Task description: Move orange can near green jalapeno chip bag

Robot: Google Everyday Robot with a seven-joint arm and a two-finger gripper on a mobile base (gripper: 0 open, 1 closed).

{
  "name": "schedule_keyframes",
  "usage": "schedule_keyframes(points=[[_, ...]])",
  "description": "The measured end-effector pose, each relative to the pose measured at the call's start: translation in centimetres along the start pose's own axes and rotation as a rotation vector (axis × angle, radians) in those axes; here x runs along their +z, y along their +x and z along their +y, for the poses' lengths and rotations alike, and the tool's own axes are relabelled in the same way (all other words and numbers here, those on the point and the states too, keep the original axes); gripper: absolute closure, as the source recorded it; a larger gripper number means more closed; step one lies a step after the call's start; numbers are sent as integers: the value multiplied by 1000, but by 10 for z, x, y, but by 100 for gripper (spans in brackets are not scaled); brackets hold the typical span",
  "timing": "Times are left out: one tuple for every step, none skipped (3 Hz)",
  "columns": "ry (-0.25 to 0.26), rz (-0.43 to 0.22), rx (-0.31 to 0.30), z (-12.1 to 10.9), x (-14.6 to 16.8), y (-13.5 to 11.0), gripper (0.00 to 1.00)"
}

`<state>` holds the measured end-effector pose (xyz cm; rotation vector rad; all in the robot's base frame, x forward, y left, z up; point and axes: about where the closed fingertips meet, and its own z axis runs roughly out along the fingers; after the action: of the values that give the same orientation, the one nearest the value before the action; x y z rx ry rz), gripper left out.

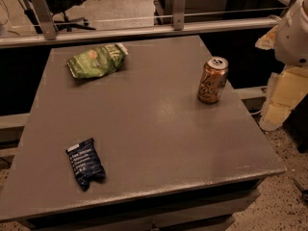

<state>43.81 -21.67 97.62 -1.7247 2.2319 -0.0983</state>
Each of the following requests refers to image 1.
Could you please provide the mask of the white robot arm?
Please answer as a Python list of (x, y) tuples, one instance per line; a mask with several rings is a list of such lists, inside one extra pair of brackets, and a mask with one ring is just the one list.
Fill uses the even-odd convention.
[(308, 0), (296, 0), (255, 47), (273, 49), (276, 60), (285, 65), (280, 74), (269, 77), (259, 121), (262, 130), (274, 131), (308, 94)]

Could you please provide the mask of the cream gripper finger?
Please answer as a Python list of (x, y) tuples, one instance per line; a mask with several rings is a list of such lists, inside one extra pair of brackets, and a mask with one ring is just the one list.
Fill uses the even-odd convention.
[(261, 110), (261, 129), (274, 131), (281, 127), (307, 94), (307, 66), (285, 65), (280, 74), (272, 73), (267, 85), (266, 101)]
[(268, 32), (261, 36), (255, 46), (263, 50), (271, 50), (275, 47), (275, 38), (278, 26), (272, 27)]

